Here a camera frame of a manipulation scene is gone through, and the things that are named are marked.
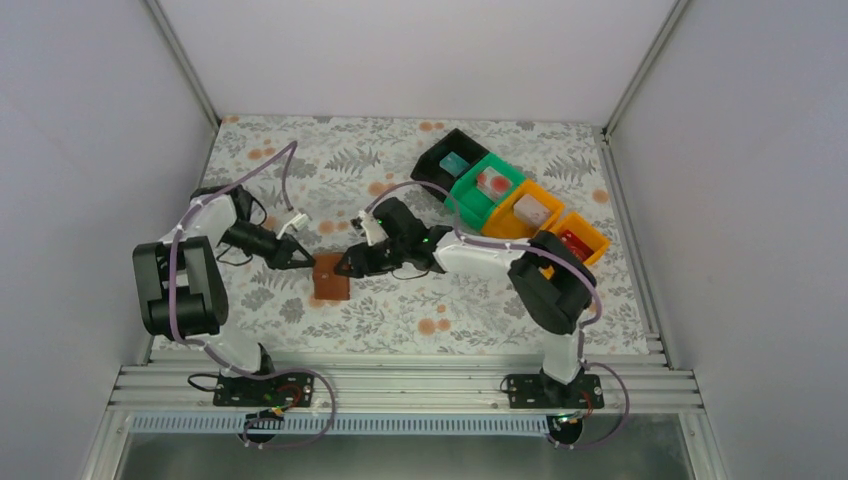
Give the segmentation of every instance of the orange bin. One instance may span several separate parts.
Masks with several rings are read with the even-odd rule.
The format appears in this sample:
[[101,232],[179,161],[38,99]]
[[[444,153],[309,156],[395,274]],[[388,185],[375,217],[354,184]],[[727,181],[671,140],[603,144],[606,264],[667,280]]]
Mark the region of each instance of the orange bin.
[[562,238],[567,232],[576,236],[583,246],[588,247],[589,255],[583,260],[583,265],[589,266],[598,261],[609,248],[610,241],[595,227],[589,224],[577,212],[571,212],[552,228],[546,229],[557,237]]
[[[513,214],[515,203],[524,195],[530,195],[539,203],[551,211],[551,216],[542,224],[541,228],[527,225]],[[495,207],[492,214],[486,220],[480,232],[487,237],[494,238],[532,238],[539,230],[549,230],[549,227],[557,221],[565,210],[565,204],[545,191],[544,188],[531,180],[525,180],[501,203]]]

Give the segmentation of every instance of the black bin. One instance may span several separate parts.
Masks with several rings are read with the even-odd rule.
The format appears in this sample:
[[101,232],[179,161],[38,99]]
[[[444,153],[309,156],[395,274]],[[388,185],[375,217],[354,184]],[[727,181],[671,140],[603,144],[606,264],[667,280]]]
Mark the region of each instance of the black bin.
[[[418,163],[409,176],[413,180],[432,182],[450,191],[456,180],[488,153],[482,145],[455,128],[418,157]],[[442,202],[447,198],[444,193],[424,188]]]

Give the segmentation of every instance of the brown block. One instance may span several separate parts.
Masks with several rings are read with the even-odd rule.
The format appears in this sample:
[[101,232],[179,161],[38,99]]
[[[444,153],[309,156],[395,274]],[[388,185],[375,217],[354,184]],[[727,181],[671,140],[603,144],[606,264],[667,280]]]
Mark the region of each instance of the brown block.
[[312,283],[315,284],[316,300],[350,300],[350,278],[333,273],[342,256],[341,253],[313,255]]

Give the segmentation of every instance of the patterned mat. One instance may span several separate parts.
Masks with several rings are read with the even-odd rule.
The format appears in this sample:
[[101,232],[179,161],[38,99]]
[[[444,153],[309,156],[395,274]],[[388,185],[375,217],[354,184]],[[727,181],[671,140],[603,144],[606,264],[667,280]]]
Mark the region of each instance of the patterned mat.
[[[240,177],[292,140],[299,147],[288,191],[312,217],[296,238],[312,253],[343,252],[361,238],[349,220],[389,186],[409,179],[418,156],[453,128],[521,170],[578,211],[612,240],[591,270],[604,316],[587,329],[592,354],[644,354],[647,344],[609,194],[589,125],[422,121],[386,118],[230,116],[212,151],[205,186]],[[282,165],[246,187],[266,206],[265,224],[279,228]],[[449,224],[450,211],[422,188],[397,192],[426,225]],[[240,253],[224,257],[233,263]],[[541,330],[504,275],[430,274],[351,281],[351,299],[312,298],[311,270],[274,271],[261,259],[219,264],[227,287],[229,321],[269,350],[406,354],[518,354],[541,351]],[[398,277],[414,276],[406,267]],[[178,348],[159,338],[154,349]]]

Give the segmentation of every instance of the white wall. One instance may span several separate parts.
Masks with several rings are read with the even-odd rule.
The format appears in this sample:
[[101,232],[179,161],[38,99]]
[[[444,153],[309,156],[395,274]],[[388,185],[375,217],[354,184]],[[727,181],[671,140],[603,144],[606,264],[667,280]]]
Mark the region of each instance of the white wall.
[[179,218],[210,134],[141,2],[0,4],[4,477],[79,477],[146,336],[132,249]]
[[605,123],[674,0],[160,0],[219,114]]
[[848,3],[693,2],[613,133],[729,478],[848,471]]

